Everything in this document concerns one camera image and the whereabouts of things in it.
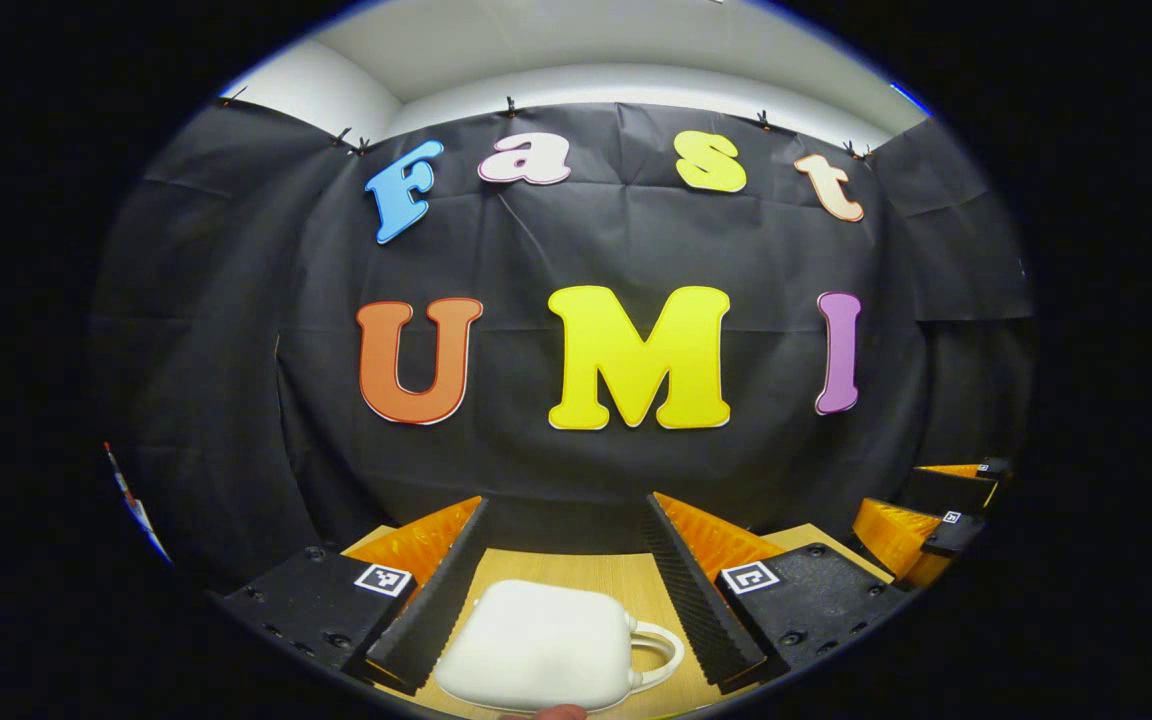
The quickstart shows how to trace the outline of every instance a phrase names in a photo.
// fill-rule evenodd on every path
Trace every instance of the white wall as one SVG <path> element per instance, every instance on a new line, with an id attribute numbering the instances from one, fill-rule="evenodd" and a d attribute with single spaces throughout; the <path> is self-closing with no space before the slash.
<path id="1" fill-rule="evenodd" d="M 890 141 L 884 131 L 843 109 L 758 81 L 666 65 L 564 65 L 507 74 L 422 97 L 397 111 L 385 136 L 433 123 L 506 109 L 506 96 L 518 108 L 562 103 L 639 103 L 680 108 L 715 109 L 740 118 L 767 120 L 842 146 L 878 147 Z"/>
<path id="2" fill-rule="evenodd" d="M 346 141 L 377 142 L 394 114 L 396 97 L 351 60 L 320 41 L 305 40 L 274 55 L 233 82 L 221 96 L 230 97 L 244 85 L 240 100 L 264 105 L 323 128 L 333 136 L 353 128 Z"/>
<path id="3" fill-rule="evenodd" d="M 878 147 L 890 132 L 812 97 L 708 70 L 667 65 L 564 65 L 506 74 L 401 104 L 351 60 L 316 40 L 301 41 L 234 81 L 222 96 L 282 111 L 338 135 L 349 127 L 351 145 L 372 142 L 458 118 L 506 108 L 564 103 L 637 103 L 715 109 L 767 120 L 842 146 Z"/>

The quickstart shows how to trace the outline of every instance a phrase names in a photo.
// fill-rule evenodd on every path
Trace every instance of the yellow letter m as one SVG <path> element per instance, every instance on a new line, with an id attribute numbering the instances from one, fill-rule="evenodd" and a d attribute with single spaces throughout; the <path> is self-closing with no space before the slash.
<path id="1" fill-rule="evenodd" d="M 621 418 L 636 429 L 646 418 L 660 382 L 669 393 L 657 410 L 665 429 L 717 429 L 732 408 L 723 402 L 718 341 L 732 303 L 712 287 L 681 287 L 660 310 L 652 336 L 643 342 L 616 295 L 605 287 L 568 287 L 550 295 L 550 310 L 563 319 L 563 397 L 550 410 L 562 430 L 607 427 L 598 402 L 598 376 L 616 401 Z"/>

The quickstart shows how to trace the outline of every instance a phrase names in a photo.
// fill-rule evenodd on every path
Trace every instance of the wooden table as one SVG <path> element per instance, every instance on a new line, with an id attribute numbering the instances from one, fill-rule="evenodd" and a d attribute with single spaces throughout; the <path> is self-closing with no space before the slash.
<path id="1" fill-rule="evenodd" d="M 393 532 L 393 528 L 381 525 L 372 530 L 367 537 L 355 543 L 354 547 L 384 537 L 389 532 Z M 787 551 L 816 541 L 828 544 L 829 547 L 841 552 L 842 555 L 869 570 L 884 583 L 892 581 L 888 573 L 861 559 L 855 552 L 847 550 L 836 539 L 820 532 L 814 525 L 799 525 L 764 537 Z M 470 592 L 467 593 L 465 606 L 462 607 L 461 615 L 452 628 L 448 643 L 461 632 L 462 626 L 470 616 L 473 601 L 483 594 L 490 584 L 499 579 L 530 579 L 533 583 L 608 594 L 621 601 L 621 605 L 626 606 L 626 609 L 634 617 L 646 621 L 646 623 L 662 626 L 684 642 L 687 645 L 685 660 L 670 679 L 649 689 L 649 691 L 632 694 L 628 700 L 622 702 L 616 707 L 599 712 L 599 720 L 649 720 L 681 715 L 684 712 L 749 692 L 756 687 L 749 685 L 723 696 L 718 692 L 718 688 L 705 682 L 700 665 L 696 662 L 695 652 L 691 651 L 691 644 L 687 642 L 687 635 L 682 630 L 677 612 L 669 602 L 669 594 L 664 588 L 660 575 L 657 573 L 655 561 L 650 553 L 635 553 L 635 555 L 544 555 L 543 553 L 488 548 L 479 562 L 473 582 L 470 584 Z M 636 670 L 652 670 L 662 665 L 664 658 L 661 655 L 644 650 L 644 647 L 634 649 L 634 668 Z M 425 687 L 416 692 L 416 697 L 391 691 L 389 688 L 376 687 L 402 698 L 402 700 L 415 702 L 416 705 L 448 712 L 452 715 L 467 717 L 471 720 L 497 720 L 502 715 L 502 712 L 456 700 L 438 687 L 433 676 L 430 676 Z"/>

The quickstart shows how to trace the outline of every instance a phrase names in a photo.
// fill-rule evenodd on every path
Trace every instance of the screw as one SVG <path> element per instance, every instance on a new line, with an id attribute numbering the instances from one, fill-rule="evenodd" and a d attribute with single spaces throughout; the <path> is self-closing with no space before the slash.
<path id="1" fill-rule="evenodd" d="M 340 632 L 324 632 L 323 638 L 328 642 L 333 647 L 340 647 L 340 650 L 349 650 L 353 645 L 349 642 L 348 635 L 342 635 Z"/>

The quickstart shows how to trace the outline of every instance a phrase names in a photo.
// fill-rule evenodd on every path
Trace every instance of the blue letter f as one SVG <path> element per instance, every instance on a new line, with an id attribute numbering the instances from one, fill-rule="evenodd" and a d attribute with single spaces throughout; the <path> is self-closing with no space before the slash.
<path id="1" fill-rule="evenodd" d="M 376 194 L 376 209 L 380 210 L 376 242 L 384 245 L 425 215 L 429 202 L 412 200 L 412 190 L 429 192 L 434 187 L 434 168 L 430 168 L 425 160 L 435 158 L 442 151 L 442 142 L 425 141 L 367 181 L 365 190 Z M 408 165 L 411 165 L 411 172 L 404 176 Z"/>

